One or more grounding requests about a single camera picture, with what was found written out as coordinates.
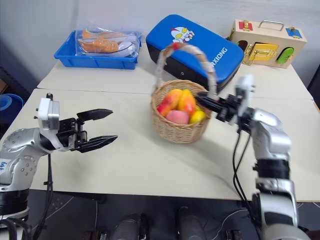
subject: wicker basket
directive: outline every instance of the wicker basket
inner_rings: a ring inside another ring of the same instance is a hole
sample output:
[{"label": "wicker basket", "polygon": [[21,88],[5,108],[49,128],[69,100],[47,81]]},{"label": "wicker basket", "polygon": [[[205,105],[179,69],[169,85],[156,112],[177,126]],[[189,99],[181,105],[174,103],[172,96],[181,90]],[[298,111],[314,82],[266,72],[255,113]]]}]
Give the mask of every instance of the wicker basket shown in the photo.
[{"label": "wicker basket", "polygon": [[189,89],[193,96],[199,92],[207,92],[207,90],[189,80],[173,80],[164,82],[162,80],[162,72],[166,59],[175,51],[181,50],[193,54],[201,63],[202,67],[207,72],[209,92],[208,96],[213,99],[218,99],[217,96],[217,81],[215,70],[208,62],[204,53],[197,47],[175,42],[162,50],[159,54],[156,67],[156,86],[152,94],[151,108],[152,108],[152,125],[155,131],[164,139],[174,143],[188,144],[198,140],[205,132],[209,120],[211,118],[211,111],[199,105],[202,111],[205,112],[206,117],[193,124],[176,124],[168,121],[157,110],[157,106],[163,101],[167,93],[172,89]]}]

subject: gray floor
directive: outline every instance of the gray floor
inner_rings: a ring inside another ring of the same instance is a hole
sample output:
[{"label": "gray floor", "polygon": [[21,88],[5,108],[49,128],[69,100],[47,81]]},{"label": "gray floor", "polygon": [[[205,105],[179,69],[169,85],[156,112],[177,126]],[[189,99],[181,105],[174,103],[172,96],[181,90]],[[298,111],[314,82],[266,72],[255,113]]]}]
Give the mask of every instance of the gray floor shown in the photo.
[{"label": "gray floor", "polygon": [[[63,206],[72,196],[55,193],[48,216]],[[28,222],[35,226],[42,214],[45,192],[31,190]],[[97,227],[111,230],[117,222],[131,213],[145,213],[150,222],[151,240],[175,240],[175,214],[181,206],[195,210],[207,234],[212,239],[222,220],[234,210],[240,208],[239,202],[202,198],[107,195],[104,204],[98,204]],[[299,208],[300,225],[310,230],[320,230],[320,208],[305,203]],[[85,231],[95,228],[96,201],[74,197],[65,207],[47,220],[47,229],[43,230],[41,240],[81,240]],[[225,230],[240,229],[244,240],[255,240],[257,234],[246,211],[230,217],[221,231],[219,239],[226,239]]]}]

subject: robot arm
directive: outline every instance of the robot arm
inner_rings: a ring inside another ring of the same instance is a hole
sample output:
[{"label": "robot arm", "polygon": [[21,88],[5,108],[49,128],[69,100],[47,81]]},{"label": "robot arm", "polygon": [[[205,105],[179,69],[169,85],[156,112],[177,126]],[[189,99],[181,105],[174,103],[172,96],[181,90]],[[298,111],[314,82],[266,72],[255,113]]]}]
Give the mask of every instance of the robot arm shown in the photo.
[{"label": "robot arm", "polygon": [[273,114],[262,109],[250,108],[253,77],[239,79],[235,95],[219,101],[206,96],[196,97],[199,104],[217,113],[216,118],[233,124],[251,134],[254,155],[257,160],[253,170],[259,192],[252,196],[251,209],[255,222],[266,240],[299,239],[309,237],[298,228],[295,187],[290,180],[289,151],[291,141],[284,132],[282,123]]},{"label": "robot arm", "polygon": [[77,114],[77,119],[59,120],[59,102],[48,93],[41,99],[37,128],[23,128],[13,132],[0,150],[0,219],[28,217],[29,188],[37,170],[39,158],[54,150],[85,153],[112,143],[118,136],[99,136],[87,140],[83,124],[102,119],[112,113],[95,109]]}]

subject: blue bucket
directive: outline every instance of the blue bucket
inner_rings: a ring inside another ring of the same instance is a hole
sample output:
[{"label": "blue bucket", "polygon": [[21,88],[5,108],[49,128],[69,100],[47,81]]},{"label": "blue bucket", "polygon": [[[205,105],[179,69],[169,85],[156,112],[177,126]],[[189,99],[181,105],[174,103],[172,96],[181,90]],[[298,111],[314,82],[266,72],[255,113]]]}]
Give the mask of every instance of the blue bucket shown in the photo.
[{"label": "blue bucket", "polygon": [[22,107],[24,100],[15,94],[7,93],[0,95],[0,123],[11,124]]}]

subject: white table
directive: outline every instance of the white table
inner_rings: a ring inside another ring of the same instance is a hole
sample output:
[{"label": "white table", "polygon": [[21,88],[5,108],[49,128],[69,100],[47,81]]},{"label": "white table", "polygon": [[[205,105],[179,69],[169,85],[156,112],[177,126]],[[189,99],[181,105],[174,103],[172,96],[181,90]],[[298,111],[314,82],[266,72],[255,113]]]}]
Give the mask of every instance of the white table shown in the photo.
[{"label": "white table", "polygon": [[[64,67],[58,61],[39,83],[40,89],[150,94],[155,83],[156,64],[151,60],[147,45],[142,44],[135,70]],[[239,76],[254,75],[255,98],[310,99],[294,68],[241,64],[233,80],[222,90],[221,97],[234,92]],[[165,81],[176,79],[164,71]]]},{"label": "white table", "polygon": [[[118,135],[99,150],[52,154],[55,191],[239,199],[232,185],[232,151],[236,126],[212,119],[203,137],[191,144],[175,144],[152,129],[150,95],[94,91],[35,89],[5,137],[14,130],[38,126],[33,119],[40,98],[53,93],[60,102],[60,119],[106,108],[114,114],[84,125],[88,137]],[[291,177],[297,200],[320,201],[320,114],[310,99],[254,98],[253,107],[277,115],[292,140]],[[243,135],[240,152],[247,136]],[[40,159],[32,189],[45,189],[47,157]],[[255,158],[248,147],[239,178],[248,197],[256,191]]]}]

